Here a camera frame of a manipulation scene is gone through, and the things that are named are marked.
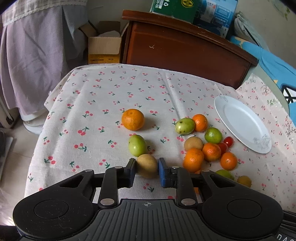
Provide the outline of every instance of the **plate rim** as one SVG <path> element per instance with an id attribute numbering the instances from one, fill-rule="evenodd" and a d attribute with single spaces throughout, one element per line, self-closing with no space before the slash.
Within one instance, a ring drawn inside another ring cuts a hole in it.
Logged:
<path id="1" fill-rule="evenodd" d="M 253 151 L 255 151 L 255 152 L 257 152 L 257 153 L 260 153 L 260 154 L 267 154 L 268 152 L 270 152 L 271 151 L 271 148 L 272 148 L 272 144 L 271 144 L 271 142 L 270 142 L 270 144 L 268 145 L 268 147 L 267 148 L 265 148 L 265 149 L 261 149 L 261 151 L 260 151 L 260 149 L 258 149 L 258 150 L 254 150 L 252 147 L 250 147 L 249 145 L 246 145 L 242 140 L 240 140 L 237 136 L 236 136 L 236 134 L 225 124 L 225 122 L 224 122 L 224 120 L 222 119 L 222 117 L 220 116 L 220 114 L 219 114 L 219 112 L 217 111 L 217 106 L 216 106 L 216 99 L 218 98 L 218 97 L 220 97 L 221 99 L 223 99 L 223 97 L 226 99 L 226 98 L 231 98 L 231 99 L 234 99 L 235 101 L 239 101 L 238 99 L 236 99 L 236 98 L 233 98 L 233 97 L 231 97 L 231 96 L 227 96 L 227 95 L 218 95 L 218 96 L 216 96 L 215 97 L 215 99 L 214 99 L 214 106 L 215 106 L 215 110 L 216 110 L 216 112 L 217 112 L 217 114 L 218 114 L 218 116 L 220 117 L 220 119 L 222 120 L 222 122 L 223 122 L 223 124 L 228 128 L 228 130 L 242 143 L 242 144 L 244 144 L 246 147 L 248 147 L 249 149 L 251 149 L 251 150 L 253 150 Z M 270 136 L 270 133 L 269 133 L 269 131 L 268 131 L 268 129 L 267 129 L 267 127 L 264 125 L 264 123 L 262 122 L 262 120 L 260 120 L 261 121 L 261 123 L 263 124 L 263 126 L 266 128 L 266 131 L 267 131 L 267 133 L 268 133 L 268 137 L 270 138 L 270 141 L 271 141 L 271 136 Z"/>

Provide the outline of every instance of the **floor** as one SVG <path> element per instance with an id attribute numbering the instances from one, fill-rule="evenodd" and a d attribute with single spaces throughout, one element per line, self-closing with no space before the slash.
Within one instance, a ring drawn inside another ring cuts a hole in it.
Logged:
<path id="1" fill-rule="evenodd" d="M 1 130 L 13 137 L 0 181 L 0 191 L 9 203 L 5 213 L 12 214 L 14 206 L 24 197 L 28 168 L 39 136 L 27 131 L 22 120 L 18 120 L 13 129 Z"/>

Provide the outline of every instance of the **white tablecloth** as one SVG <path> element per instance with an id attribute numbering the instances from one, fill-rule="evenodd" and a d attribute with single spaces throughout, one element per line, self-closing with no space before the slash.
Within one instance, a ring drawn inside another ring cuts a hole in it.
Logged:
<path id="1" fill-rule="evenodd" d="M 258 154 L 240 143 L 219 119 L 214 98 L 229 95 L 247 104 L 271 133 L 272 150 Z M 284 209 L 295 206 L 295 126 L 268 87 L 251 76 L 238 90 L 189 74 L 123 64 L 87 65 L 71 71 L 48 97 L 48 118 L 29 168 L 25 195 L 59 182 L 77 172 L 125 166 L 132 157 L 127 148 L 131 135 L 141 135 L 149 153 L 164 157 L 169 166 L 182 166 L 184 140 L 175 123 L 183 117 L 204 114 L 223 137 L 232 136 L 238 157 L 232 173 L 247 175 L 252 188 L 276 199 Z M 145 125 L 129 131 L 121 125 L 130 108 L 143 112 Z M 196 133 L 204 140 L 204 133 Z M 204 168 L 221 169 L 219 162 Z M 120 198 L 175 198 L 174 189 L 163 189 L 159 179 L 136 176 L 131 189 L 120 189 Z"/>

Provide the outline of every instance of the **cherry tomato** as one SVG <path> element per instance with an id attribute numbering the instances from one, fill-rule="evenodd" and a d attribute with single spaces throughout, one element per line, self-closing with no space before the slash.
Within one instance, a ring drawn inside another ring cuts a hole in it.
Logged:
<path id="1" fill-rule="evenodd" d="M 228 148 L 230 148 L 232 147 L 234 140 L 232 137 L 226 137 L 223 142 L 228 146 Z"/>
<path id="2" fill-rule="evenodd" d="M 226 143 L 221 142 L 221 143 L 218 144 L 218 146 L 221 149 L 221 155 L 223 155 L 225 152 L 228 151 L 228 145 Z"/>

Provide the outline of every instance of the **white wall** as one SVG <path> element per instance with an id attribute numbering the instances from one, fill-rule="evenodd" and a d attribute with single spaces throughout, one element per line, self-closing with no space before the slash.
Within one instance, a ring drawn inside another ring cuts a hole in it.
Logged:
<path id="1" fill-rule="evenodd" d="M 296 68 L 296 15 L 290 12 L 286 20 L 286 7 L 279 0 L 238 1 L 237 12 L 244 13 L 270 51 Z M 124 23 L 121 20 L 123 9 L 149 12 L 151 4 L 152 0 L 89 0 L 89 19 L 94 24 L 101 20 Z"/>

